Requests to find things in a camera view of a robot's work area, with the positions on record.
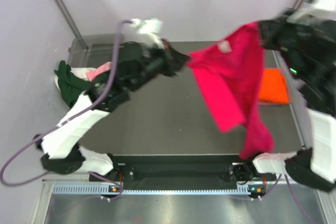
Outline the magenta t shirt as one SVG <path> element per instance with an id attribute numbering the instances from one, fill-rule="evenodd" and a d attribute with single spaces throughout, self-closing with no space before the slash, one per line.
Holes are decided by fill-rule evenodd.
<path id="1" fill-rule="evenodd" d="M 264 70 L 258 24 L 242 25 L 207 48 L 190 52 L 190 56 L 187 65 L 218 129 L 226 133 L 239 125 L 246 128 L 239 157 L 272 152 L 274 140 L 258 106 Z"/>

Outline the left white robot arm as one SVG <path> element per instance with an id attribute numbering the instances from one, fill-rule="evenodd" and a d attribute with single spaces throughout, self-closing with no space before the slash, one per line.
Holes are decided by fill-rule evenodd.
<path id="1" fill-rule="evenodd" d="M 97 75 L 74 103 L 56 129 L 42 137 L 37 148 L 44 152 L 40 162 L 52 173 L 96 173 L 107 180 L 119 174 L 110 153 L 97 153 L 79 145 L 79 140 L 100 120 L 130 100 L 134 92 L 158 75 L 174 77 L 190 57 L 162 40 L 162 47 L 125 42 L 114 46 L 112 67 Z"/>

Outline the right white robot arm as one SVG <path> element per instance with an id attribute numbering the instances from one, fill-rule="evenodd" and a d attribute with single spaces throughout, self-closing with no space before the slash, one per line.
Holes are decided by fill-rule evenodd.
<path id="1" fill-rule="evenodd" d="M 295 153 L 262 153 L 245 166 L 252 180 L 265 173 L 290 176 L 298 184 L 331 192 L 335 189 L 335 21 L 317 18 L 290 22 L 294 9 L 260 20 L 261 45 L 274 50 L 291 76 L 303 81 L 299 92 L 312 127 L 312 147 Z"/>

